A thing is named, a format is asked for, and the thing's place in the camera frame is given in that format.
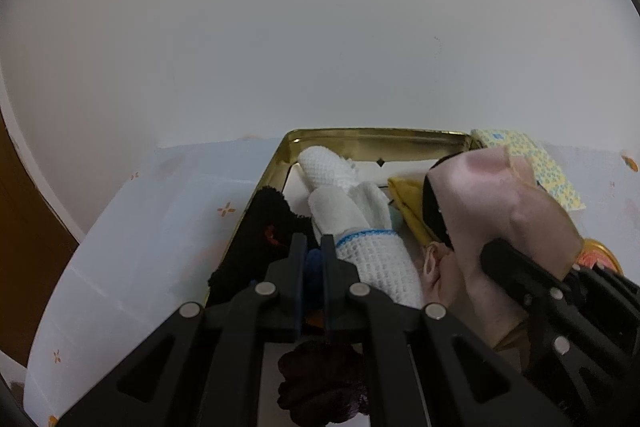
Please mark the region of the black beaded hat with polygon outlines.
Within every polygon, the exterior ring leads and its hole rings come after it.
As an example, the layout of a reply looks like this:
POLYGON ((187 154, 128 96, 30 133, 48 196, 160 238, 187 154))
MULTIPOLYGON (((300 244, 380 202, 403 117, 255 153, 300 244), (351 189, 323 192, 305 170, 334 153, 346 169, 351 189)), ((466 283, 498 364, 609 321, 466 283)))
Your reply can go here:
POLYGON ((460 155, 453 153, 439 158, 435 164, 427 170, 422 187, 422 221, 428 233, 434 241, 445 244, 449 249, 454 249, 448 230, 446 210, 450 206, 452 188, 448 178, 449 171, 442 169, 451 159, 460 155))

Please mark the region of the white waffle cloth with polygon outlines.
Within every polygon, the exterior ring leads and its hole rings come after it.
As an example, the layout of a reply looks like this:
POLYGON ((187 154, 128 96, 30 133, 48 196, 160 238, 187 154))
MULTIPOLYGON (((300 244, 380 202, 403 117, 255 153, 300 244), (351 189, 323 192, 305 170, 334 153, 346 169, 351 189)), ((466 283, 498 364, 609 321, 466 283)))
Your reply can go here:
POLYGON ((359 183, 355 165, 324 146, 305 148, 297 162, 312 188, 336 186, 349 191, 359 183))

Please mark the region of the yellow cloth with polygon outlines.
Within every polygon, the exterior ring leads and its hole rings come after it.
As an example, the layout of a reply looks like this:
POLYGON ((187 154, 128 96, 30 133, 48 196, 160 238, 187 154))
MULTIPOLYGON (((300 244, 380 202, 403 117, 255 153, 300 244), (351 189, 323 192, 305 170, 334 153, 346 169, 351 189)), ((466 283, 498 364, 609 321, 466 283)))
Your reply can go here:
POLYGON ((435 232, 423 220, 423 183, 395 176, 387 180, 387 185, 395 206, 419 245, 426 247, 432 242, 438 242, 435 232))

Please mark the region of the round gold pink tin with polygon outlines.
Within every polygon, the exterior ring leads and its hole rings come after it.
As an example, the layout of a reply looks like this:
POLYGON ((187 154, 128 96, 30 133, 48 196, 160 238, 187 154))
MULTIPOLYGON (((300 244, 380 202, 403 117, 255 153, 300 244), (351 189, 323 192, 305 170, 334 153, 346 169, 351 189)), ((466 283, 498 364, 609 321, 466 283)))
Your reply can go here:
POLYGON ((624 271, 620 262, 612 251, 595 239, 583 239, 582 249, 575 259, 576 265, 593 269, 596 265, 603 265, 613 272, 623 275, 624 271))

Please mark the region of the persimmon print tablecloth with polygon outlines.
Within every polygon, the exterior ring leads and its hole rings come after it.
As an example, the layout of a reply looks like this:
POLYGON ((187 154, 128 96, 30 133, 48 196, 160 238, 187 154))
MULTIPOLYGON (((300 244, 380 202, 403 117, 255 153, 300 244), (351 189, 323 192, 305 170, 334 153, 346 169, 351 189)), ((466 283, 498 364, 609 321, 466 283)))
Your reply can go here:
POLYGON ((161 148, 96 220, 49 300, 25 409, 52 426, 207 281, 282 139, 161 148))

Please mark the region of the gold rectangular tin box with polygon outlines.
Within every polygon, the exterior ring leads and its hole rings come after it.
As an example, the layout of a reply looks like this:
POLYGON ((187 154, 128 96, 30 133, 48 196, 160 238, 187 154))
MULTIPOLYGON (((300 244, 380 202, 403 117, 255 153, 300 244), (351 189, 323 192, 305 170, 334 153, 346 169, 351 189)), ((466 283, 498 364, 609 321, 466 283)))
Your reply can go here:
MULTIPOLYGON (((421 181, 426 168, 439 158, 480 147, 471 135, 454 131, 390 128, 294 130, 288 132, 278 145, 250 194, 246 208, 258 190, 271 186, 284 195, 295 213, 310 217, 307 199, 311 187, 298 165, 297 157, 305 148, 316 145, 324 146, 353 161, 359 179, 372 181, 383 190, 391 176, 408 176, 421 181)), ((240 220, 235 225, 224 254, 245 210, 240 214, 240 220)))

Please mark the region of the black fuzzy cloth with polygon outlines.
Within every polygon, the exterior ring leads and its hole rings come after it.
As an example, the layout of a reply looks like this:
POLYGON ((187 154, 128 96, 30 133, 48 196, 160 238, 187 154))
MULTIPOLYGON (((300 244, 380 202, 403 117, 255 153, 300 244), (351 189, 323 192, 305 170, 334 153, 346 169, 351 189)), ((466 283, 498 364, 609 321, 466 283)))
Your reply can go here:
POLYGON ((240 291, 265 280, 270 265, 290 254, 295 234, 305 236, 308 248, 318 247, 311 217, 295 213, 276 188, 258 190, 224 259, 209 277, 206 307, 230 303, 240 291))

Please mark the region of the yellow patterned tissue pack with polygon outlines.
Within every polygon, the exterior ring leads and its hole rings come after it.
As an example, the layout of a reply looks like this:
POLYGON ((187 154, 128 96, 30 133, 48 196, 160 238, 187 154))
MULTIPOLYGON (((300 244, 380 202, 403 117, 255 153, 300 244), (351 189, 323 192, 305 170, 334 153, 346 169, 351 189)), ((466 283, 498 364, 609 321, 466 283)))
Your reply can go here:
POLYGON ((514 130, 474 129, 471 135, 484 147, 506 146, 512 156, 525 158, 533 169, 536 183, 566 211, 586 208, 560 165, 528 134, 514 130))

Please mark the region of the pink beige cloth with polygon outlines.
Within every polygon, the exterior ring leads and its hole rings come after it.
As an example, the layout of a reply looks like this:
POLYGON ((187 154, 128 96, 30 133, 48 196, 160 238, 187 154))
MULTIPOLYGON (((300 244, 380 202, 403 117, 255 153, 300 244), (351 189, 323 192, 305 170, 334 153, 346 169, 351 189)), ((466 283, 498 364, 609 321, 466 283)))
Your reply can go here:
POLYGON ((532 167, 504 147, 461 153, 442 165, 452 188, 446 210, 468 301, 449 310, 497 347, 525 311, 480 267, 483 247, 504 239, 557 279, 570 272, 582 236, 564 208, 536 183, 532 167))

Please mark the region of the dark purple scrunchie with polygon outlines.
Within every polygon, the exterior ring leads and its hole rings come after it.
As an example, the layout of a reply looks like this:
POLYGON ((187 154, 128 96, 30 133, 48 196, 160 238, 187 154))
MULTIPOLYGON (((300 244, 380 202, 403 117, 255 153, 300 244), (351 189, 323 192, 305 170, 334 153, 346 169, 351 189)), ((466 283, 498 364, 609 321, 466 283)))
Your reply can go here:
POLYGON ((296 425, 344 424, 370 414, 363 354, 350 343, 306 340, 282 355, 278 369, 277 403, 296 425))

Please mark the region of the pink drawstring pouch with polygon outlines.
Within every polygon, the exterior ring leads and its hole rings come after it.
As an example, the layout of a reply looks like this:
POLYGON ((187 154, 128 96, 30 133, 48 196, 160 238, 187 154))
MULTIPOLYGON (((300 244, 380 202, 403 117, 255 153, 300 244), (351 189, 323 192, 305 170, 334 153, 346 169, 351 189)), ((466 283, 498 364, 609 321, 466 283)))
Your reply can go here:
POLYGON ((451 309, 468 301, 457 258, 444 243, 423 246, 414 265, 426 303, 440 303, 451 309))

